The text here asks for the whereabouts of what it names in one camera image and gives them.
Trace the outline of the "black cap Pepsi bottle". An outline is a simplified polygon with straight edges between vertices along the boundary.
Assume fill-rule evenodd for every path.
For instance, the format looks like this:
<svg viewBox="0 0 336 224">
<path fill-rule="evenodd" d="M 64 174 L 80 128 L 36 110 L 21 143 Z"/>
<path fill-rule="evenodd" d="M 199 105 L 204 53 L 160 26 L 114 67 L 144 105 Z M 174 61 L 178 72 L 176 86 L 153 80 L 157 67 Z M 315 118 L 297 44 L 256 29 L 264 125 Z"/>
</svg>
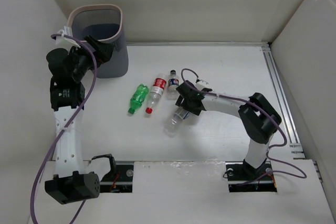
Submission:
<svg viewBox="0 0 336 224">
<path fill-rule="evenodd" d="M 168 87 L 167 87 L 168 99 L 169 100 L 177 99 L 179 96 L 179 93 L 177 92 L 176 88 L 180 85 L 180 79 L 175 70 L 170 71 L 167 84 L 168 84 Z"/>
</svg>

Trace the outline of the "red label clear bottle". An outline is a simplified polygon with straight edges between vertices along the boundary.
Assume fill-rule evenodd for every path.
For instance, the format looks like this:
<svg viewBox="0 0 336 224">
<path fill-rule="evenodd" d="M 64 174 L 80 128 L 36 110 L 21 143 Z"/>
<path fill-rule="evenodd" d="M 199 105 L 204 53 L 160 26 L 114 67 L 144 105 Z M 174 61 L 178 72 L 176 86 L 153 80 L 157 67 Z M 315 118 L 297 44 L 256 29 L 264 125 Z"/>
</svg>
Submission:
<svg viewBox="0 0 336 224">
<path fill-rule="evenodd" d="M 167 84 L 167 75 L 159 73 L 155 78 L 148 94 L 145 112 L 151 114 L 160 101 Z"/>
</svg>

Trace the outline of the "clear bottle white-blue label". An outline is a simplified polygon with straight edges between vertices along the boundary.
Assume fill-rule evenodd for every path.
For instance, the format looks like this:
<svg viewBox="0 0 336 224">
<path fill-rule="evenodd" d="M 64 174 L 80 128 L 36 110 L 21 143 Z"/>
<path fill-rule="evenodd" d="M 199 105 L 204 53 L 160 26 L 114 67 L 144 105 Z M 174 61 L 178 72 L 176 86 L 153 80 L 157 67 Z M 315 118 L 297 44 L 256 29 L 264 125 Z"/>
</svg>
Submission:
<svg viewBox="0 0 336 224">
<path fill-rule="evenodd" d="M 170 116 L 170 118 L 164 123 L 164 133 L 169 137 L 174 137 L 183 121 L 187 119 L 189 115 L 189 111 L 185 110 L 181 106 L 178 107 Z"/>
</svg>

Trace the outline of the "green plastic bottle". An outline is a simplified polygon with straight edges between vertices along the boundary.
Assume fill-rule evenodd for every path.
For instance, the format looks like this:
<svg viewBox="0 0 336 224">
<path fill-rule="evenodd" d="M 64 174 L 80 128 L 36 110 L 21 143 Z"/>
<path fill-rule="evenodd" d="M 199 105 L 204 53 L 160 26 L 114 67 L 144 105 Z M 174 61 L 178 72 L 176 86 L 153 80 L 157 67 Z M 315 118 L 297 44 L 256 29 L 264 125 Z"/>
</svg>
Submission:
<svg viewBox="0 0 336 224">
<path fill-rule="evenodd" d="M 149 92 L 149 87 L 148 86 L 140 84 L 137 87 L 135 93 L 133 94 L 132 98 L 130 99 L 130 107 L 128 109 L 129 114 L 134 114 L 135 111 L 138 110 L 142 106 L 148 92 Z"/>
</svg>

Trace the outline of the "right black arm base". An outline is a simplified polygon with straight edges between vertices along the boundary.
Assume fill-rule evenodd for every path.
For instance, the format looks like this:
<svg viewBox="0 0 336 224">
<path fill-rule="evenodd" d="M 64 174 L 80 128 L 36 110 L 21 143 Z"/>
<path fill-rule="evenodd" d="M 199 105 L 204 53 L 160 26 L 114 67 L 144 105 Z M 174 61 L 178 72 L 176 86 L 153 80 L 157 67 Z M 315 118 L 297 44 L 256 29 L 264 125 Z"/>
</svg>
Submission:
<svg viewBox="0 0 336 224">
<path fill-rule="evenodd" d="M 266 173 L 266 169 L 271 168 L 270 162 L 266 162 L 256 175 L 248 175 L 243 169 L 242 162 L 227 162 L 223 178 L 228 182 L 230 193 L 258 193 L 277 192 L 277 186 L 273 175 L 266 175 L 259 180 L 259 176 Z"/>
</svg>

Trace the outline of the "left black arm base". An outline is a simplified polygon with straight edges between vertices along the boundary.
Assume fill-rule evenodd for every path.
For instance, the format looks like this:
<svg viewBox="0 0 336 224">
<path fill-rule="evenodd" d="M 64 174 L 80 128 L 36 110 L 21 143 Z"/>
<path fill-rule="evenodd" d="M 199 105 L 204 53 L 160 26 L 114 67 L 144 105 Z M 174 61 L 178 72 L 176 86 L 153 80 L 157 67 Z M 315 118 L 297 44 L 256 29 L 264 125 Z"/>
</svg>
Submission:
<svg viewBox="0 0 336 224">
<path fill-rule="evenodd" d="M 101 193 L 131 193 L 133 189 L 134 162 L 117 161 L 116 172 L 106 174 L 100 182 Z"/>
</svg>

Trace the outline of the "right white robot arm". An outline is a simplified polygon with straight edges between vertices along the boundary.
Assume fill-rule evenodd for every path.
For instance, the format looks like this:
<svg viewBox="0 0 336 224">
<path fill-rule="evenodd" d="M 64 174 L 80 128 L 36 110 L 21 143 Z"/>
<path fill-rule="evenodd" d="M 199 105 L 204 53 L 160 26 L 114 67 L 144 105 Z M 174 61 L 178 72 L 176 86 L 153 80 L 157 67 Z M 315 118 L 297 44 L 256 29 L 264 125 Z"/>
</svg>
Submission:
<svg viewBox="0 0 336 224">
<path fill-rule="evenodd" d="M 202 111 L 216 111 L 241 120 L 250 137 L 247 155 L 243 160 L 243 173 L 250 179 L 260 175 L 266 162 L 269 142 L 282 122 L 264 95 L 256 92 L 248 98 L 229 98 L 214 93 L 199 80 L 196 85 L 185 81 L 176 90 L 179 93 L 176 105 L 194 115 L 200 115 Z"/>
</svg>

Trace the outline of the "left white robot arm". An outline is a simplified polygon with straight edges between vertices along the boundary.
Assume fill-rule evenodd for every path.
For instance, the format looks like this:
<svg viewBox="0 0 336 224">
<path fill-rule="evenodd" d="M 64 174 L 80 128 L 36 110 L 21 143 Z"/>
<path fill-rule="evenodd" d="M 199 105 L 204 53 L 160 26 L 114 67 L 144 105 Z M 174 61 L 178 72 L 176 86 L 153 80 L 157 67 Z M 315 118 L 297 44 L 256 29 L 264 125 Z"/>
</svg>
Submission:
<svg viewBox="0 0 336 224">
<path fill-rule="evenodd" d="M 46 60 L 52 74 L 50 103 L 56 121 L 56 166 L 53 178 L 45 182 L 45 191 L 60 204 L 97 198 L 100 182 L 112 180 L 117 166 L 112 154 L 99 155 L 86 165 L 81 150 L 81 120 L 89 93 L 82 79 L 89 70 L 108 62 L 114 45 L 86 36 L 86 44 L 71 40 L 72 47 L 50 51 Z"/>
</svg>

